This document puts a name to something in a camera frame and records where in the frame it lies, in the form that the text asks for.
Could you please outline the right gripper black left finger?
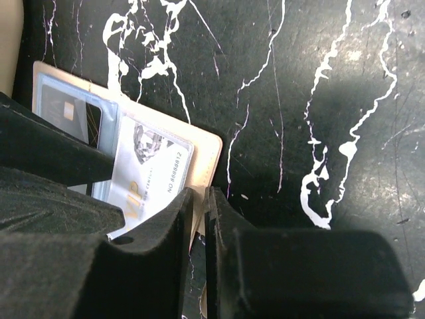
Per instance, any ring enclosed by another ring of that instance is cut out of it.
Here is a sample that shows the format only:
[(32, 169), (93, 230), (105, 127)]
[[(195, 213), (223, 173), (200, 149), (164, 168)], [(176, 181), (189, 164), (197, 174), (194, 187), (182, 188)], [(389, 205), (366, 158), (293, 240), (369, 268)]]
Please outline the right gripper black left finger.
[(129, 233), (1, 234), (2, 318), (180, 318), (193, 190)]

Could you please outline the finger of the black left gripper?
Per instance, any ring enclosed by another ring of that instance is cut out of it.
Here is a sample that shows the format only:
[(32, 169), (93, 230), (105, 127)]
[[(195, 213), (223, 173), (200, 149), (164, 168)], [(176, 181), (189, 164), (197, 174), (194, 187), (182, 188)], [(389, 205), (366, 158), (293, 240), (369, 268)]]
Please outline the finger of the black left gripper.
[(109, 233), (116, 206), (71, 190), (112, 175), (112, 159), (1, 95), (1, 231)]

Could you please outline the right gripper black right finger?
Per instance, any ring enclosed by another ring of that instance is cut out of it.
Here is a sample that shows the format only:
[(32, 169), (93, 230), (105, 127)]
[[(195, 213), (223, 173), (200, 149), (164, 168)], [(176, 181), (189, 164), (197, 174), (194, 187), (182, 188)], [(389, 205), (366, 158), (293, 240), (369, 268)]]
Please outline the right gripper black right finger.
[(407, 318), (392, 247), (370, 231), (259, 229), (217, 187), (205, 192), (209, 318)]

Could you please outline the black credit card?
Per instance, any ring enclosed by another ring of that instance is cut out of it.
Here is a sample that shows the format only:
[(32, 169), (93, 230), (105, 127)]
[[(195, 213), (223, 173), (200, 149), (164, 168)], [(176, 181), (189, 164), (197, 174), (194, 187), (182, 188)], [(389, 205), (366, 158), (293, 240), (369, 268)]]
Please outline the black credit card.
[(89, 146), (98, 147), (102, 111), (89, 103), (85, 95), (43, 84), (40, 108), (41, 117), (47, 122)]

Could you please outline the white VIP credit card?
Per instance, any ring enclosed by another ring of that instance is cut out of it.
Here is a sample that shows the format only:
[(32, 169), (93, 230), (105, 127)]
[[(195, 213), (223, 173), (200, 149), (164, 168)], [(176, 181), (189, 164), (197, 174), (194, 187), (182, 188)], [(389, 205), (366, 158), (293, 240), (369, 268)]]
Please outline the white VIP credit card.
[(124, 116), (107, 202), (119, 207), (125, 225), (115, 239), (166, 208), (184, 188), (194, 145), (164, 129)]

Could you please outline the pink leather card holder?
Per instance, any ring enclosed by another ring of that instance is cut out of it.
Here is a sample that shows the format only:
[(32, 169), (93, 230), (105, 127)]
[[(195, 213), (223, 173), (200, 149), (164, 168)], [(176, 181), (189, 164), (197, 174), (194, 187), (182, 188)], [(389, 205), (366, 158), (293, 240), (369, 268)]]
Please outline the pink leather card holder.
[(219, 136), (192, 126), (147, 106), (134, 102), (123, 94), (93, 84), (41, 61), (33, 64), (32, 111), (41, 115), (41, 94), (43, 85), (57, 88), (60, 92), (81, 97), (102, 109), (100, 139), (98, 149), (110, 156), (115, 154), (118, 138), (118, 116), (129, 115), (136, 120), (164, 129), (175, 137), (180, 137), (194, 146), (186, 185), (197, 192), (202, 199), (205, 189), (211, 186), (218, 159), (222, 150)]

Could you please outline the beige card box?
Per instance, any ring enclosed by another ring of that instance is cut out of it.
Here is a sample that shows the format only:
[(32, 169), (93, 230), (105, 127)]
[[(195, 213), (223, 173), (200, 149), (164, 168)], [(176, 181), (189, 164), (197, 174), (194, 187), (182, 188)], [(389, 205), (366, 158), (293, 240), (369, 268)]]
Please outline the beige card box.
[(24, 23), (22, 0), (0, 2), (1, 92), (12, 96)]

